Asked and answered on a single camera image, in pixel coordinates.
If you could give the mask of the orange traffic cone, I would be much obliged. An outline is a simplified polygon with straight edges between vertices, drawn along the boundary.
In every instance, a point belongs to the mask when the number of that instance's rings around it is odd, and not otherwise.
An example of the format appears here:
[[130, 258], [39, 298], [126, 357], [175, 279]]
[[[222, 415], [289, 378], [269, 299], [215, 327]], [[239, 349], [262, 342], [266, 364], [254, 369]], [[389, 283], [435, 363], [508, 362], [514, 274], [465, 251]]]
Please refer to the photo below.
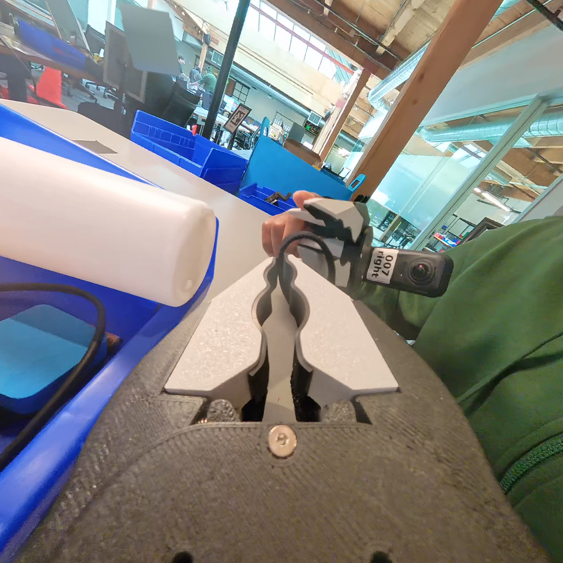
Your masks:
[[67, 109], [62, 102], [62, 73], [52, 67], [45, 67], [35, 89], [38, 101], [44, 105]]

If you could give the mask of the dark grey tilted panel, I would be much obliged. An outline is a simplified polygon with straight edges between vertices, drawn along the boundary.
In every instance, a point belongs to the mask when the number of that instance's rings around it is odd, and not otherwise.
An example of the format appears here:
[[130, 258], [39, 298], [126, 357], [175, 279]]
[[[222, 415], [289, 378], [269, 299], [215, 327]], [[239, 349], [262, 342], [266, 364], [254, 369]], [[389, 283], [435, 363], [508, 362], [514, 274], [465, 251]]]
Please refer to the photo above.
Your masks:
[[71, 45], [87, 48], [83, 31], [69, 1], [45, 1], [60, 38]]

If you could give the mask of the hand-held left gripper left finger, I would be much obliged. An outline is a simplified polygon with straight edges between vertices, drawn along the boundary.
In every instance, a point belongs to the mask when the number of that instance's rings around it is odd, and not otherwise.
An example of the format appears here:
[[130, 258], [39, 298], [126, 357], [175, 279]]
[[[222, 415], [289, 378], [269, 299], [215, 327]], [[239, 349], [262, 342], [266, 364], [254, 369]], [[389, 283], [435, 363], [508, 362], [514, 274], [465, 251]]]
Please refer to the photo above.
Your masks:
[[269, 383], [263, 326], [270, 315], [268, 258], [209, 302], [165, 392], [225, 400], [244, 421], [262, 421]]

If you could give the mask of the grey desk monitor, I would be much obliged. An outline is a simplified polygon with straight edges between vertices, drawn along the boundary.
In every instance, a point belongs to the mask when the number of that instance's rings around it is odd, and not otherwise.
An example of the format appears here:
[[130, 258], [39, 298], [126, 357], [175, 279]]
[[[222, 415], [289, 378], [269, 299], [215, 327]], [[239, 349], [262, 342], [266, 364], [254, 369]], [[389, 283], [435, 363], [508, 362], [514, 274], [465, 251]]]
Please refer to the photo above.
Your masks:
[[148, 72], [134, 66], [125, 32], [109, 21], [105, 24], [103, 67], [107, 86], [144, 103]]

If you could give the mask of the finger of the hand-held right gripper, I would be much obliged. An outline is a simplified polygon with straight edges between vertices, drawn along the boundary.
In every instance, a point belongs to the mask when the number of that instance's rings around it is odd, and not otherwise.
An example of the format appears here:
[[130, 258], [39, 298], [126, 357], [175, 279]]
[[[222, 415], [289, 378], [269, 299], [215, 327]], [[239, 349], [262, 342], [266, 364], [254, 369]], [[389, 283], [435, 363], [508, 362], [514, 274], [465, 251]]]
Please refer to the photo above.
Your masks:
[[303, 209], [311, 217], [305, 219], [313, 225], [313, 231], [327, 238], [345, 243], [357, 243], [369, 226], [366, 205], [330, 198], [310, 198]]
[[[325, 240], [325, 243], [334, 259], [334, 284], [339, 288], [346, 288], [348, 286], [348, 261], [345, 260], [345, 243], [340, 240]], [[312, 240], [302, 240], [298, 246], [298, 253], [304, 264], [323, 278], [328, 279], [327, 260], [318, 243]]]

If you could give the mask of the light blue sponge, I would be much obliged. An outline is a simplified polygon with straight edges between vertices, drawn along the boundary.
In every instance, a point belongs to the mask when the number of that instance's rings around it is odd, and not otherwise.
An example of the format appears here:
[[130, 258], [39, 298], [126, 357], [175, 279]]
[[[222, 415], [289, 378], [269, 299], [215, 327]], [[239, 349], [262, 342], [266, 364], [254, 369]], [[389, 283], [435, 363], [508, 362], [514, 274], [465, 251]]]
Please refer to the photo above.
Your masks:
[[41, 410], [82, 360], [96, 328], [53, 306], [37, 305], [1, 321], [1, 408]]

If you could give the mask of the white plastic bottle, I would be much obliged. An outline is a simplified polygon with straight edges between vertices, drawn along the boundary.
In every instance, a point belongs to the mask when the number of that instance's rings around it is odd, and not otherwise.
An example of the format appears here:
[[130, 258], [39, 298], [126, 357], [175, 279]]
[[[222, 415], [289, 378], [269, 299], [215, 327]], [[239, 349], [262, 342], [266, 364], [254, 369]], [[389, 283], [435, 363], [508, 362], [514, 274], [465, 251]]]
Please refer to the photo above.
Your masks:
[[204, 202], [1, 139], [1, 256], [166, 306], [212, 258]]

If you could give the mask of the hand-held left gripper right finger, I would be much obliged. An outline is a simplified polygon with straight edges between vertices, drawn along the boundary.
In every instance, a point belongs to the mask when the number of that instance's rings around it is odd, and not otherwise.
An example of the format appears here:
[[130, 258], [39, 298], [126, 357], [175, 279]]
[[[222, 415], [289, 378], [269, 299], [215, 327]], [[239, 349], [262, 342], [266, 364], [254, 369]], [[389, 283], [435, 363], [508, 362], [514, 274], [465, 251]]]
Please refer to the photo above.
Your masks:
[[399, 390], [354, 301], [300, 259], [288, 257], [288, 305], [296, 324], [291, 390], [296, 419]]

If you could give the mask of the fiducial marker sign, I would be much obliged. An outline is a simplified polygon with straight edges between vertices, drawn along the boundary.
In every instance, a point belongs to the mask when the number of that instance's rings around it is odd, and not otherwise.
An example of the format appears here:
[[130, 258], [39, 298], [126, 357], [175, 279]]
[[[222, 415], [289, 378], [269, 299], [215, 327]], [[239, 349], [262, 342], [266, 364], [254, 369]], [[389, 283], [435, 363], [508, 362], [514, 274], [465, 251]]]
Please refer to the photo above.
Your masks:
[[251, 108], [244, 104], [239, 104], [229, 115], [227, 121], [223, 124], [223, 129], [231, 134], [235, 134], [243, 121], [250, 115]]

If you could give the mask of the slim wooden post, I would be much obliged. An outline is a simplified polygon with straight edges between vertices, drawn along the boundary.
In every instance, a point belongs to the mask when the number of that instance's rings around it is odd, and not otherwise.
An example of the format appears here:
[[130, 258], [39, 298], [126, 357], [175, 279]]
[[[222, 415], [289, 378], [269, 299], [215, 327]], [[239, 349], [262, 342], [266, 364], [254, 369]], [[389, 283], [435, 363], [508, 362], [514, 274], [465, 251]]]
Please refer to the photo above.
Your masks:
[[321, 164], [328, 156], [370, 77], [371, 72], [369, 68], [363, 67], [358, 69], [352, 76], [342, 97], [338, 99], [332, 114], [323, 126], [313, 147], [313, 151], [320, 157]]

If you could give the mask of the wooden beam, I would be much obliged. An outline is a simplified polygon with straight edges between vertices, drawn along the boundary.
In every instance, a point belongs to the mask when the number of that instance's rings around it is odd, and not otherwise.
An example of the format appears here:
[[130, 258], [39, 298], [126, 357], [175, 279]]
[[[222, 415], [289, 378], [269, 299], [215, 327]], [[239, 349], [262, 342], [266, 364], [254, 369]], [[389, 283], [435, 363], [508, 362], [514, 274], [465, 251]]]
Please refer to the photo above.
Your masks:
[[365, 175], [352, 199], [371, 197], [501, 3], [455, 1], [452, 4], [352, 172], [352, 179]]

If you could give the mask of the person's right forearm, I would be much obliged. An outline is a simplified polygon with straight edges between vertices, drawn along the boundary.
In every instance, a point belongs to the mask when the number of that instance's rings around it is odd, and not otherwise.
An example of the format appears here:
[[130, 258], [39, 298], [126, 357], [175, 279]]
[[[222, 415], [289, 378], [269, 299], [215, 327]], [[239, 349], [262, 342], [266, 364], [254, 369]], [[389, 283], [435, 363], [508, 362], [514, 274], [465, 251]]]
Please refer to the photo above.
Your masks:
[[528, 350], [562, 333], [561, 216], [490, 230], [438, 257], [454, 263], [442, 297], [364, 283], [357, 298], [409, 340], [478, 332]]

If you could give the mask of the black floor lamp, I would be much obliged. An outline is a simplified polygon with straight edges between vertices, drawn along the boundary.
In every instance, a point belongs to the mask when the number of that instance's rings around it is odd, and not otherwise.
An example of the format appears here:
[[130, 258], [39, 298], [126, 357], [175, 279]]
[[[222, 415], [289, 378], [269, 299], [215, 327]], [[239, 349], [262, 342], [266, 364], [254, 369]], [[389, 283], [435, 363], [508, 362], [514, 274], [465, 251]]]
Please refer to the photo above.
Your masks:
[[242, 34], [245, 18], [250, 6], [250, 1], [239, 1], [236, 9], [236, 13], [231, 25], [228, 42], [226, 45], [225, 52], [223, 54], [223, 60], [220, 67], [220, 72], [217, 78], [217, 83], [213, 93], [212, 101], [208, 109], [208, 115], [206, 117], [206, 122], [201, 133], [202, 137], [210, 140], [213, 129], [215, 126], [217, 114], [219, 112], [224, 91], [226, 88], [226, 83], [229, 78], [229, 72], [233, 64], [234, 55], [238, 47], [240, 36]]

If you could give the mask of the far blue bins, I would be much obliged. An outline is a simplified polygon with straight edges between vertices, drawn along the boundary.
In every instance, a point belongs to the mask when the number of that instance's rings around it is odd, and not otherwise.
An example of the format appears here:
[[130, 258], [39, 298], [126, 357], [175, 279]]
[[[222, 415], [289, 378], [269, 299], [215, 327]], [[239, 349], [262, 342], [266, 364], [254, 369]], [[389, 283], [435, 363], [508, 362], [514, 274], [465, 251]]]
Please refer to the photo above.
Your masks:
[[279, 142], [266, 135], [266, 127], [260, 129], [258, 140], [252, 150], [241, 187], [257, 183], [281, 193], [304, 190], [325, 198], [342, 201], [366, 202], [365, 196], [355, 192], [365, 181], [365, 175], [358, 175], [346, 185], [338, 175], [315, 168], [289, 151]]

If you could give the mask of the blue plastic bin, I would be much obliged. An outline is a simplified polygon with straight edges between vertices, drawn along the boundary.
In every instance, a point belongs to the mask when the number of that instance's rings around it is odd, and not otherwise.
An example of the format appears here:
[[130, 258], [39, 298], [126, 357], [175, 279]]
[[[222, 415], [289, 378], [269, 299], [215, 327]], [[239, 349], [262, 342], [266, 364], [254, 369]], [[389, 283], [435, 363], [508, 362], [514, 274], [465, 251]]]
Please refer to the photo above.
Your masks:
[[238, 191], [238, 198], [270, 216], [297, 208], [291, 193], [284, 194], [257, 183], [242, 187]]
[[[40, 108], [22, 102], [1, 102], [1, 138], [45, 150], [82, 165], [160, 188], [148, 179], [115, 164], [19, 112]], [[205, 277], [194, 296], [180, 307], [170, 307], [88, 281], [75, 279], [1, 254], [1, 284], [44, 283], [80, 287], [105, 307], [106, 331], [121, 338], [93, 378], [56, 413], [29, 445], [1, 471], [1, 562], [12, 562], [18, 550], [45, 515], [67, 482], [88, 433], [117, 388], [135, 366], [169, 334], [184, 316], [201, 303], [212, 283], [215, 245]], [[1, 320], [36, 305], [50, 305], [82, 321], [96, 320], [87, 300], [64, 293], [14, 292], [1, 297]]]
[[200, 135], [195, 135], [192, 162], [193, 174], [232, 195], [238, 193], [248, 166], [248, 159]]
[[144, 111], [135, 113], [130, 140], [185, 169], [199, 167], [194, 160], [195, 136], [186, 128]]

